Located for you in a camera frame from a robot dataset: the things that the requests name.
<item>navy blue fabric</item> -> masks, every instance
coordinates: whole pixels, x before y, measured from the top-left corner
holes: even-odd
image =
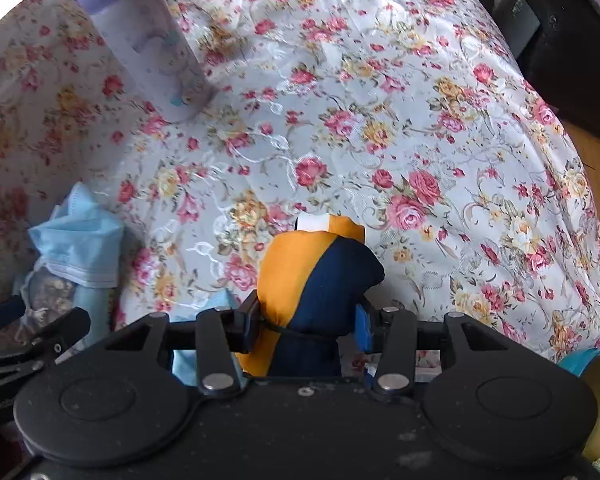
[[[281,335],[269,366],[273,376],[337,376],[336,338],[353,332],[356,303],[384,280],[384,268],[372,251],[353,238],[337,237],[306,280],[287,329],[333,336],[333,342]]]

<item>dust speck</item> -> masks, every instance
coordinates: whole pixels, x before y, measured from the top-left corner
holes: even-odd
[[[416,432],[415,431],[409,431],[407,433],[401,433],[400,435],[398,435],[398,440],[401,440],[403,442],[413,442],[414,440],[416,440]]]
[[[413,453],[400,455],[398,457],[398,465],[416,471],[429,465],[430,460],[430,451],[414,451]]]

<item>floral bedspread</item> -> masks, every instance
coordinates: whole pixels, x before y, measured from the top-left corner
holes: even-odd
[[[168,4],[217,89],[189,123],[74,0],[1,21],[0,299],[35,259],[26,228],[83,180],[128,226],[118,326],[246,297],[302,210],[365,225],[377,306],[461,310],[552,360],[600,346],[582,163],[477,0]]]

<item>teal object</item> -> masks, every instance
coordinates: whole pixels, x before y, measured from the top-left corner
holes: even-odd
[[[558,366],[564,368],[573,375],[580,377],[587,369],[590,362],[600,355],[600,348],[587,348],[586,350],[577,350],[571,352],[567,357],[558,363]]]
[[[171,322],[193,321],[203,310],[227,307],[235,309],[238,308],[238,304],[235,301],[234,295],[226,288],[222,288],[211,295],[205,303],[205,306],[201,308],[181,306],[177,311],[169,313],[169,320]],[[240,379],[240,384],[244,386],[247,383],[247,379],[242,374],[242,367],[236,356],[233,354],[232,359],[234,360],[234,366],[237,376]],[[173,352],[171,373],[179,378],[183,384],[186,384],[187,386],[196,386],[198,384],[197,370],[198,363],[195,350],[175,350]]]

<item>light blue cloth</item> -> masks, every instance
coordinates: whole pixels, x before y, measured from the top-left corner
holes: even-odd
[[[169,319],[171,322],[193,321],[198,314],[203,310],[210,308],[238,308],[234,295],[226,288],[222,288],[215,292],[201,308],[179,308],[177,312],[170,312]],[[247,383],[247,379],[242,375],[242,367],[234,354],[231,354],[234,360],[234,366],[241,386]],[[198,363],[196,361],[195,350],[175,350],[173,352],[173,366],[171,373],[179,378],[183,384],[187,386],[196,386],[198,384]]]
[[[45,268],[51,274],[77,284],[73,306],[89,313],[91,329],[78,349],[109,335],[109,293],[118,285],[123,229],[122,222],[102,209],[84,184],[75,184],[47,222],[29,229],[40,258],[21,288],[27,305],[25,318],[34,316],[36,311],[36,306],[30,304],[29,282],[36,272]]]

